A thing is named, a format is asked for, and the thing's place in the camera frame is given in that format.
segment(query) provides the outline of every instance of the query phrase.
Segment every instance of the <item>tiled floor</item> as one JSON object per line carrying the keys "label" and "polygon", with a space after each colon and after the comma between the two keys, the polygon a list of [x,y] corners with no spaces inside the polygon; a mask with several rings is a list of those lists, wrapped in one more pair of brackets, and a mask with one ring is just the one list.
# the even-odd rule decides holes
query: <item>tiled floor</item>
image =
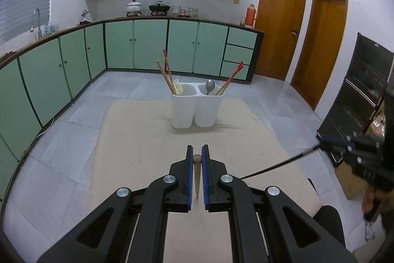
{"label": "tiled floor", "polygon": [[[181,77],[181,82],[205,82]],[[290,156],[317,143],[321,121],[286,82],[254,76],[251,85],[230,84],[228,97],[244,100]],[[91,164],[101,121],[115,100],[170,98],[160,74],[106,72],[74,102],[39,140],[15,180],[3,229],[26,263],[38,257],[88,214]],[[342,219],[346,247],[365,243],[361,194],[349,201],[328,157],[317,151],[298,161],[324,204]]]}

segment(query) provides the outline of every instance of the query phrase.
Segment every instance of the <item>beige table surface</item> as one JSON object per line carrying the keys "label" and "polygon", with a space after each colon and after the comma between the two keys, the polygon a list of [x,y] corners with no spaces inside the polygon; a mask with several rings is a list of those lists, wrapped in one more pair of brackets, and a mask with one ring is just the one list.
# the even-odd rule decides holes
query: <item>beige table surface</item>
{"label": "beige table surface", "polygon": [[[210,156],[224,162],[229,174],[241,177],[289,158],[275,136],[242,100],[224,99],[213,127],[171,126],[171,101],[114,102],[103,120],[95,147],[91,178],[93,210],[119,187],[137,190],[168,174],[172,163],[208,144]],[[249,186],[275,185],[309,215],[322,206],[296,164],[246,179]],[[165,262],[232,262],[227,213],[204,210],[202,187],[193,191],[192,211],[169,213]]]}

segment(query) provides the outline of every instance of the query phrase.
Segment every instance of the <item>orange thermos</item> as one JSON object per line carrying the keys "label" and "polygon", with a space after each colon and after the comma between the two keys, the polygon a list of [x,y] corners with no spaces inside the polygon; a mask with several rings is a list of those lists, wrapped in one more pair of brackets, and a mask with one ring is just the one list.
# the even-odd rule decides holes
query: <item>orange thermos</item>
{"label": "orange thermos", "polygon": [[256,19],[256,13],[255,6],[251,4],[246,10],[245,25],[253,26]]}

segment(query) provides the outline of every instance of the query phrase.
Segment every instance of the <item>metal faucet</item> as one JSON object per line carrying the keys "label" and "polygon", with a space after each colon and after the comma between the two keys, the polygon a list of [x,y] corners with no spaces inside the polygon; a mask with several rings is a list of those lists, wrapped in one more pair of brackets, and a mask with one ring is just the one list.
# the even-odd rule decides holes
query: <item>metal faucet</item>
{"label": "metal faucet", "polygon": [[32,22],[32,27],[30,28],[30,32],[34,32],[34,17],[35,17],[35,12],[38,13],[38,39],[42,38],[41,34],[41,16],[40,16],[40,10],[36,8],[33,12],[33,22]]}

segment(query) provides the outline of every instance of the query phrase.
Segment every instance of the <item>hand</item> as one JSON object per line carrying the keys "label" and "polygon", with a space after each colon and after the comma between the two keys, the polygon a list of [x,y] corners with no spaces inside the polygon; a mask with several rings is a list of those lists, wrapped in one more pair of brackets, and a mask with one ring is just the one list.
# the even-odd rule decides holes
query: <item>hand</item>
{"label": "hand", "polygon": [[385,193],[368,185],[365,189],[364,199],[362,201],[362,211],[364,213],[369,213],[373,209],[375,199],[387,201],[386,206],[383,208],[383,212],[388,212],[394,209],[394,190],[390,193]]}

